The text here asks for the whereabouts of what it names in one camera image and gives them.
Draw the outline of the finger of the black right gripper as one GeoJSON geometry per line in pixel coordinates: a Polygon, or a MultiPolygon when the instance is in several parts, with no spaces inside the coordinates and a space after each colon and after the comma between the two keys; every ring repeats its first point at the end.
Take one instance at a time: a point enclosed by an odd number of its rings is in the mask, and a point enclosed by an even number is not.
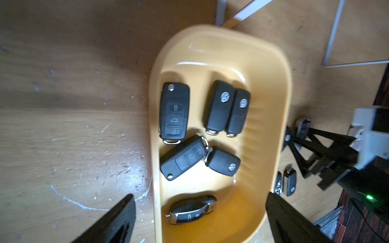
{"type": "Polygon", "coordinates": [[[357,151],[350,147],[355,139],[352,136],[314,128],[307,129],[305,138],[293,134],[289,127],[285,133],[285,145],[291,149],[305,179],[332,165],[339,165],[345,169],[352,168],[357,163],[357,151]],[[298,145],[312,152],[313,157],[309,160],[304,159],[297,149],[298,145]]]}

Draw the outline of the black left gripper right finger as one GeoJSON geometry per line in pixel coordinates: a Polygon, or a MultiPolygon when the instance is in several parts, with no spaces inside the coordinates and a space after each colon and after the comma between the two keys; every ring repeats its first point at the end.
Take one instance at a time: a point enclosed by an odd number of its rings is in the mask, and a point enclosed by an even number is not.
{"type": "Polygon", "coordinates": [[[269,192],[265,209],[276,243],[330,243],[318,227],[278,194],[269,192]]]}

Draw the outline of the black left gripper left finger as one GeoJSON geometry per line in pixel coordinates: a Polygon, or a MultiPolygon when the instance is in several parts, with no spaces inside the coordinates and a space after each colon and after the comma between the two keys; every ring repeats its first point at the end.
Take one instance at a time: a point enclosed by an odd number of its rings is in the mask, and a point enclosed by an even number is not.
{"type": "Polygon", "coordinates": [[[74,243],[129,243],[136,222],[134,195],[128,194],[74,243]]]}

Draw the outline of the black car key with ring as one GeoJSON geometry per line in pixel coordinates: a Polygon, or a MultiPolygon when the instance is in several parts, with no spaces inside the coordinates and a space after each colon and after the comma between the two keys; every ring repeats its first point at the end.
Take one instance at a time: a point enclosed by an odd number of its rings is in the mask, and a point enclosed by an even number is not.
{"type": "Polygon", "coordinates": [[[308,131],[311,126],[311,118],[310,117],[301,117],[295,123],[295,135],[301,139],[305,139],[308,135],[308,131]]]}

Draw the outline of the glossy black car key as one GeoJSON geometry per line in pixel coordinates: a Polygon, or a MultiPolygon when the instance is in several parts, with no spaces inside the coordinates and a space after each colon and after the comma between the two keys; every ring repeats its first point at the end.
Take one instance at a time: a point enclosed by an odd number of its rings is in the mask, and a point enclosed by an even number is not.
{"type": "Polygon", "coordinates": [[[187,198],[170,207],[166,219],[171,225],[195,222],[212,213],[217,205],[217,198],[212,195],[187,198]]]}

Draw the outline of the black flip car key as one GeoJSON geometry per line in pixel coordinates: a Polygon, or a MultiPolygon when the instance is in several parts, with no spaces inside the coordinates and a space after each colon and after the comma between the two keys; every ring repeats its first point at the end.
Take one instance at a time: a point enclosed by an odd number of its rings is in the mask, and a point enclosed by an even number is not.
{"type": "Polygon", "coordinates": [[[237,173],[241,164],[239,157],[219,147],[210,148],[204,162],[211,170],[229,177],[237,173]]]}

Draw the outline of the yellow storage tray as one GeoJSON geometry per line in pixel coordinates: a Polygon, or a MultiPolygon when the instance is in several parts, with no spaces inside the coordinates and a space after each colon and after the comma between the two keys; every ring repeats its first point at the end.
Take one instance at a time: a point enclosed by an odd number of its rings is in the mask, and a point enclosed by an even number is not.
{"type": "Polygon", "coordinates": [[[279,166],[292,92],[292,73],[285,53],[271,42],[211,25],[188,27],[174,35],[157,56],[149,81],[149,122],[158,243],[241,243],[250,241],[266,223],[265,202],[279,166]],[[242,132],[206,133],[203,115],[216,80],[251,95],[242,132]],[[160,138],[159,107],[163,84],[190,88],[187,135],[205,136],[241,159],[233,177],[198,162],[173,181],[160,171],[159,159],[171,149],[160,138]],[[171,205],[183,198],[212,194],[215,211],[193,223],[171,225],[171,205]]]}

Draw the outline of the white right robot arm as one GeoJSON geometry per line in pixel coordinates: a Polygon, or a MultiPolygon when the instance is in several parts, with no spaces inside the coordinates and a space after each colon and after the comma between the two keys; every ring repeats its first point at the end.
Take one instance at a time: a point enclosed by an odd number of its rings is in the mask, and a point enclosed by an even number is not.
{"type": "Polygon", "coordinates": [[[320,189],[338,184],[378,213],[388,214],[389,176],[371,164],[357,169],[360,153],[350,146],[354,140],[352,136],[314,128],[309,128],[305,138],[300,138],[287,127],[284,145],[291,149],[303,178],[318,175],[320,189]]]}

